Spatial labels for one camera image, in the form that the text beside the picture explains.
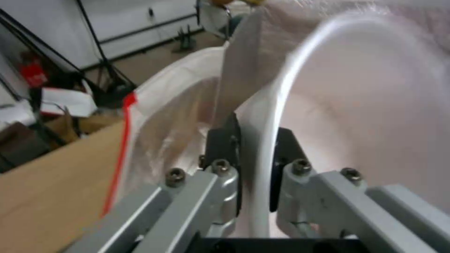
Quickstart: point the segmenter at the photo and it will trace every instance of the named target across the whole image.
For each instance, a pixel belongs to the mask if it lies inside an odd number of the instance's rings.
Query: brown floor
[[[140,85],[158,71],[165,68],[167,65],[185,57],[189,53],[203,48],[221,46],[224,44],[223,39],[207,32],[198,33],[194,35],[193,38],[197,42],[197,46],[193,51],[185,53],[172,53],[172,50],[179,46],[179,42],[174,41],[149,50],[143,54],[135,54],[128,58],[115,61],[113,65],[135,84]],[[97,82],[98,69],[88,71],[86,76],[93,82]],[[106,80],[105,71],[103,71],[102,80]]]

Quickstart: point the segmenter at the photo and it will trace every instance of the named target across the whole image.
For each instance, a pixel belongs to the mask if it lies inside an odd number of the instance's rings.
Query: white wall
[[[82,0],[100,40],[195,12],[195,0]],[[75,0],[1,0],[0,7],[78,67],[98,63],[99,54]],[[150,19],[148,8],[154,10]],[[195,17],[104,44],[109,58],[176,36],[180,26],[196,30]]]

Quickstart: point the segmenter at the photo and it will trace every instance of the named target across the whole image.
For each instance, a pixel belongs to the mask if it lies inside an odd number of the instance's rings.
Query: bolt head
[[[201,154],[198,156],[198,166],[200,168],[205,167],[205,155],[204,154]]]
[[[224,176],[230,169],[230,163],[225,159],[214,160],[211,164],[212,172],[218,176]]]
[[[341,174],[350,182],[359,182],[362,180],[362,175],[359,171],[353,168],[343,168]]]
[[[296,159],[292,162],[292,173],[297,176],[307,175],[311,172],[312,166],[308,160]]]
[[[173,168],[166,173],[166,185],[176,188],[184,183],[186,173],[180,168]]]

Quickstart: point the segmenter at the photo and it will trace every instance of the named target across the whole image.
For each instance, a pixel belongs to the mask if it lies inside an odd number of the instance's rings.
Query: black stripe
[[[149,27],[144,27],[144,28],[137,29],[137,30],[130,31],[130,32],[126,32],[126,33],[123,33],[123,34],[120,34],[120,35],[117,35],[117,36],[113,36],[113,37],[110,37],[110,38],[107,38],[107,39],[103,39],[103,40],[99,41],[99,43],[100,44],[106,44],[106,43],[109,43],[109,42],[112,42],[112,41],[123,39],[123,38],[128,37],[128,36],[135,35],[137,33],[149,31],[149,30],[152,30],[152,29],[155,29],[155,28],[158,28],[158,27],[166,26],[166,25],[169,25],[169,24],[172,24],[172,23],[184,20],[184,19],[193,18],[193,17],[196,17],[196,16],[197,16],[197,14],[193,13],[193,14],[189,14],[189,15],[186,15],[186,16],[183,16],[183,17],[171,19],[171,20],[168,20],[168,21],[165,21],[165,22],[162,22],[162,23],[158,23],[156,25],[152,25],[152,26],[149,26]]]
[[[190,34],[190,35],[194,35],[194,34],[197,34],[197,33],[200,33],[200,32],[204,32],[204,31],[205,31],[204,29],[198,29],[198,30],[195,30],[195,31],[191,31],[189,34]],[[143,53],[145,53],[145,52],[147,52],[147,51],[149,51],[149,50],[152,50],[152,49],[154,49],[154,48],[160,47],[160,46],[162,46],[162,45],[169,44],[169,43],[173,42],[173,40],[176,39],[176,38],[177,38],[177,36],[175,36],[175,37],[173,37],[173,38],[170,38],[170,39],[167,39],[167,40],[165,40],[165,41],[158,42],[158,43],[156,43],[156,44],[152,44],[152,45],[149,45],[149,46],[146,46],[146,47],[143,47],[143,48],[140,48],[140,49],[131,51],[131,52],[129,52],[129,53],[125,53],[125,54],[116,56],[116,57],[110,59],[109,62],[112,63],[112,62],[114,62],[114,61],[118,61],[118,60],[121,60],[121,59],[130,57],[130,56],[133,56],[133,55],[139,54],[139,53],[143,54]],[[96,63],[96,64],[93,64],[93,65],[84,67],[84,68],[82,68],[81,70],[82,70],[82,71],[89,71],[89,70],[96,69],[96,68],[98,68],[99,66],[100,66],[100,64],[99,64],[99,63]]]

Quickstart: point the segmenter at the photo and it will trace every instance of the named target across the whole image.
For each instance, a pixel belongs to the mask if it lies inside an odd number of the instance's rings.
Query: red object
[[[48,81],[48,78],[38,61],[21,66],[20,73],[31,88],[41,87]]]
[[[124,112],[124,118],[125,118],[125,129],[123,130],[123,139],[122,144],[120,147],[120,154],[119,154],[119,160],[117,162],[116,171],[114,172],[114,176],[112,178],[111,185],[109,187],[108,196],[106,197],[106,203],[103,207],[103,213],[102,216],[106,215],[109,210],[111,210],[111,207],[113,205],[113,199],[116,195],[117,191],[117,184],[119,183],[119,176],[122,171],[122,164],[123,160],[125,160],[125,149],[126,144],[128,143],[128,135],[130,132],[130,107],[136,103],[136,94],[134,92],[131,92],[128,94],[125,99],[123,100],[123,112]]]

